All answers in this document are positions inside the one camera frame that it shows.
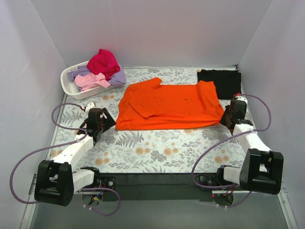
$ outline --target purple cloth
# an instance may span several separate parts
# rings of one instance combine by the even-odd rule
[[[108,81],[114,87],[122,87],[126,84],[124,69],[119,65],[120,71],[115,73]]]
[[[78,66],[77,67],[78,69],[74,70],[74,71],[71,71],[71,72],[68,72],[68,77],[70,78],[70,80],[74,81],[75,80],[75,77],[78,76],[78,75],[81,75],[81,76],[86,76],[88,74],[90,74],[90,70],[87,68],[86,65],[83,65],[83,66]]]

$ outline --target gray floor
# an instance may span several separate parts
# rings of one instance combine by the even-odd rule
[[[235,194],[238,201],[244,194]],[[82,208],[80,195],[74,195],[67,207],[39,204],[31,229],[286,229],[287,224],[277,196],[252,193],[243,204],[230,208],[216,208],[199,204],[196,200],[123,201],[119,211],[103,217]],[[104,202],[110,212],[116,202]]]

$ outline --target floral tablecloth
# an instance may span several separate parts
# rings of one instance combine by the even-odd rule
[[[67,96],[66,102],[86,105],[95,102],[97,107],[106,107],[116,120],[118,104],[129,84],[162,79],[162,84],[196,84],[196,69],[125,69],[127,84],[83,100]],[[220,100],[223,107],[229,100]],[[65,106],[61,125],[79,127],[86,118],[85,113],[75,106]],[[55,130],[54,145],[74,140],[75,132]],[[101,172],[122,173],[189,173],[197,158],[219,140],[230,136],[222,125],[186,130],[117,131],[114,127],[102,134],[102,139],[77,164],[97,167]],[[53,158],[65,147],[50,151]],[[196,172],[216,172],[220,165],[241,166],[245,153],[236,140],[230,140],[208,153],[197,166]]]

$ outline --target wire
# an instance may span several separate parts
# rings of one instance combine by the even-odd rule
[[[99,213],[99,214],[101,214],[103,216],[112,216],[114,213],[116,213],[119,210],[120,205],[121,205],[121,197],[120,197],[119,193],[117,193],[116,191],[114,191],[111,188],[106,188],[106,187],[94,187],[94,188],[82,188],[81,189],[82,192],[97,191],[97,190],[98,191],[100,190],[100,191],[111,191],[111,192],[113,192],[117,196],[118,201],[119,201],[118,206],[116,207],[116,209],[113,212],[111,212],[111,213],[105,213],[105,212],[99,211],[96,208],[92,208],[89,205],[83,205],[83,206],[87,207],[90,210],[95,211],[95,212],[97,212],[97,213]]]
[[[236,206],[242,204],[250,196],[251,193],[252,193],[251,191],[248,192],[247,195],[241,201],[237,202],[236,204],[232,204],[230,206],[223,206],[223,205],[219,205],[219,204],[215,205],[214,203],[212,204],[212,203],[206,203],[206,202],[200,202],[200,201],[196,201],[195,203],[196,204],[201,204],[201,205],[209,205],[209,206],[212,206],[212,207],[216,206],[216,207],[221,207],[221,208],[233,208],[233,207],[236,207]]]
[[[271,118],[271,111],[270,111],[270,108],[268,107],[268,105],[262,100],[260,99],[259,97],[255,96],[255,95],[250,95],[250,94],[239,94],[239,95],[243,95],[243,96],[249,96],[249,97],[253,97],[253,98],[256,98],[258,99],[260,102],[262,102],[264,104],[264,106],[266,107],[267,111],[268,111],[268,114],[269,114],[269,122],[268,122],[268,125],[266,128],[264,129],[254,129],[254,130],[249,130],[249,131],[245,131],[245,132],[242,132],[242,133],[239,133],[239,134],[236,134],[236,135],[233,135],[233,136],[230,136],[230,137],[227,137],[226,139],[224,140],[221,140],[219,141],[218,143],[214,144],[213,146],[211,146],[210,148],[208,148],[198,159],[197,161],[195,162],[193,168],[192,168],[192,179],[193,179],[193,182],[199,186],[199,187],[204,187],[204,188],[212,188],[212,189],[216,189],[216,188],[225,188],[225,187],[234,187],[236,186],[236,184],[232,184],[232,185],[220,185],[220,186],[206,186],[206,185],[201,185],[199,183],[197,183],[197,181],[195,180],[195,169],[198,165],[198,163],[200,162],[200,160],[207,154],[209,153],[212,149],[216,148],[218,145],[220,145],[221,143],[223,142],[226,142],[230,139],[233,139],[233,138],[236,138],[236,137],[239,137],[239,136],[242,136],[242,135],[246,135],[246,134],[249,134],[249,133],[252,133],[252,132],[262,132],[262,131],[266,131],[269,129],[270,125],[271,125],[271,121],[272,121],[272,118]],[[248,197],[249,195],[251,194],[251,192],[249,192],[244,199],[242,199],[239,203],[236,203],[236,204],[233,204],[231,205],[230,207],[234,207],[234,206],[237,206],[239,205],[240,203],[243,203]]]
[[[228,203],[232,204],[232,202],[228,199],[227,196],[221,195],[221,198],[225,201],[227,201]]]
[[[226,196],[228,194],[228,192],[230,191],[230,188],[227,189],[226,193],[223,193],[223,196]]]
[[[234,188],[235,187],[232,188],[232,191],[228,194],[228,196],[231,195],[234,192]]]
[[[94,198],[94,196],[91,197],[91,200],[90,200],[90,202],[89,202],[88,205],[91,205],[91,204],[94,202],[94,199],[93,199],[93,198]]]
[[[103,201],[103,199],[104,199],[104,192],[102,193],[102,200],[101,200],[101,202]]]
[[[101,203],[102,201],[103,201],[103,198],[104,198],[104,192],[103,191],[101,191],[97,196],[96,196],[96,200],[99,202],[99,203]]]
[[[56,111],[59,107],[64,106],[64,105],[74,105],[74,106],[78,106],[79,108],[81,108],[81,109],[83,110],[82,106],[80,106],[80,105],[78,105],[78,104],[73,104],[73,103],[64,103],[64,104],[60,104],[60,105],[56,106],[56,107],[53,109],[53,111],[52,111],[52,114],[51,114],[52,122],[53,122],[56,126],[61,127],[61,128],[63,128],[63,129],[67,129],[67,130],[82,130],[82,131],[84,131],[84,132],[85,132],[85,135],[84,135],[83,137],[81,137],[78,141],[81,141],[81,140],[85,139],[85,138],[88,136],[88,133],[87,133],[87,131],[86,131],[85,129],[82,129],[82,128],[70,128],[70,127],[65,127],[65,126],[62,126],[62,125],[56,123],[56,121],[55,121],[55,119],[54,119],[54,113],[55,113],[55,111]],[[22,161],[24,161],[26,158],[28,158],[29,156],[31,156],[31,155],[33,155],[33,154],[35,154],[35,153],[38,153],[38,152],[40,152],[40,151],[44,151],[44,150],[47,150],[47,149],[53,149],[53,148],[56,148],[56,147],[67,146],[67,145],[70,145],[70,144],[77,143],[78,141],[72,141],[72,142],[63,143],[63,144],[59,144],[59,145],[55,145],[55,146],[48,146],[48,147],[44,147],[44,148],[41,148],[41,149],[37,149],[37,150],[35,150],[35,151],[33,151],[33,152],[27,154],[27,155],[24,156],[20,161],[18,161],[17,164],[14,166],[14,168],[13,168],[11,174],[10,174],[10,192],[12,193],[13,197],[14,197],[17,201],[19,201],[19,202],[21,202],[21,203],[23,203],[23,204],[37,204],[37,203],[39,203],[39,201],[25,201],[25,200],[23,200],[23,199],[20,199],[20,198],[17,196],[17,194],[16,194],[16,192],[15,192],[15,190],[14,190],[14,187],[13,187],[13,178],[14,178],[14,174],[15,174],[15,171],[16,171],[17,167],[22,163]]]

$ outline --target white wall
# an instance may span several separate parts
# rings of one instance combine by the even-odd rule
[[[305,228],[304,22],[303,0],[273,0],[239,64],[245,92],[271,108],[271,128],[261,136],[284,154],[284,182],[299,228]],[[250,107],[256,125],[266,125],[264,108],[252,100]]]
[[[32,0],[68,66],[111,50],[123,66],[239,63],[271,0]]]
[[[50,115],[62,99],[59,76],[66,65],[30,0],[0,0],[0,15],[0,228],[16,229],[25,205],[10,193],[10,172],[21,157],[50,145]],[[17,170],[14,186],[22,199],[45,157],[41,152]]]

